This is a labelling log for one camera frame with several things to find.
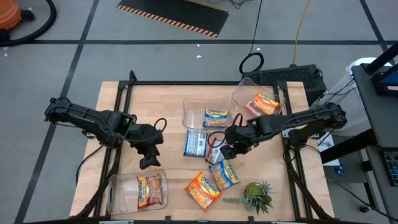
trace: wooden tabletop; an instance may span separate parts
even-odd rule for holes
[[[117,86],[118,82],[102,83],[96,110],[113,110]],[[290,82],[288,87],[293,112],[307,110],[308,105],[303,84]],[[235,88],[235,86],[192,85],[133,86],[129,113],[137,115],[137,123],[153,124],[159,118],[166,118],[168,121],[167,128],[163,133],[164,143],[157,145],[157,147],[160,152],[158,160],[162,164],[160,168],[166,172],[169,183],[169,202],[161,210],[113,215],[112,219],[164,220],[165,216],[170,215],[172,220],[246,221],[248,216],[253,216],[255,221],[294,221],[288,175],[282,160],[280,135],[260,143],[258,147],[246,155],[238,155],[237,158],[230,160],[241,183],[222,191],[221,197],[209,206],[206,213],[184,192],[183,188],[200,171],[204,173],[210,182],[215,183],[215,181],[208,170],[209,164],[203,158],[182,156],[187,135],[187,130],[182,125],[182,102],[187,97],[194,99],[231,97]],[[125,92],[122,96],[120,110],[123,110]],[[315,140],[309,140],[308,145],[317,146]],[[97,140],[88,140],[85,156],[89,155],[97,147]],[[83,164],[70,215],[76,215],[80,212],[98,188],[104,152],[104,149],[101,150]],[[310,148],[303,148],[301,155],[309,191],[323,209],[329,215],[334,216],[319,153]],[[139,168],[139,160],[141,158],[142,155],[138,155],[136,150],[130,148],[128,142],[125,141],[119,173],[141,172]],[[270,209],[268,214],[260,213],[257,216],[255,212],[247,212],[245,204],[223,202],[222,198],[242,197],[244,187],[248,183],[262,181],[268,181],[273,187],[271,197],[274,209]],[[297,195],[301,216],[305,217],[302,195],[298,188]],[[104,194],[103,205],[101,206],[102,215],[105,214],[107,199],[108,191]]]

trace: clear plastic bin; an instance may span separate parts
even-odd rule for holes
[[[232,125],[232,100],[228,97],[224,97],[216,100],[196,100],[192,98],[186,98],[183,102],[183,119],[182,124],[188,130],[214,130],[222,129],[217,127],[203,127],[205,121],[205,110],[228,110],[227,126]]]
[[[150,205],[138,210],[137,177],[162,176],[162,204]],[[162,169],[131,174],[115,174],[109,180],[108,212],[111,215],[141,212],[164,208],[167,205],[168,187],[166,173]]]
[[[274,110],[273,114],[279,114],[282,111],[285,105],[285,98],[283,96],[273,94],[246,77],[242,79],[232,94],[234,112],[241,113],[244,119],[251,119],[259,116],[245,108],[245,106],[256,97],[257,93],[261,93],[271,100],[279,102],[279,107]]]

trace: hazard stripe mat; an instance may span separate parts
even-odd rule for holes
[[[118,9],[218,37],[229,12],[189,0],[122,0]]]

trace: small potted plant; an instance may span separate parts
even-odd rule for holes
[[[242,198],[224,198],[224,202],[229,203],[247,203],[247,210],[250,212],[253,207],[256,208],[257,215],[260,210],[264,213],[268,213],[268,208],[274,208],[271,204],[272,199],[269,196],[272,187],[267,182],[262,184],[252,182],[247,184],[244,189],[244,197]]]

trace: orange vacuum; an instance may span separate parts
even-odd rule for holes
[[[37,31],[25,37],[11,40],[12,28],[20,22],[33,21],[35,16],[33,12],[30,12],[29,10],[21,10],[14,0],[0,0],[0,47],[28,43],[47,31],[54,23],[55,18],[57,17],[57,11],[55,10],[55,6],[51,0],[46,1],[51,10],[50,17],[47,22]]]

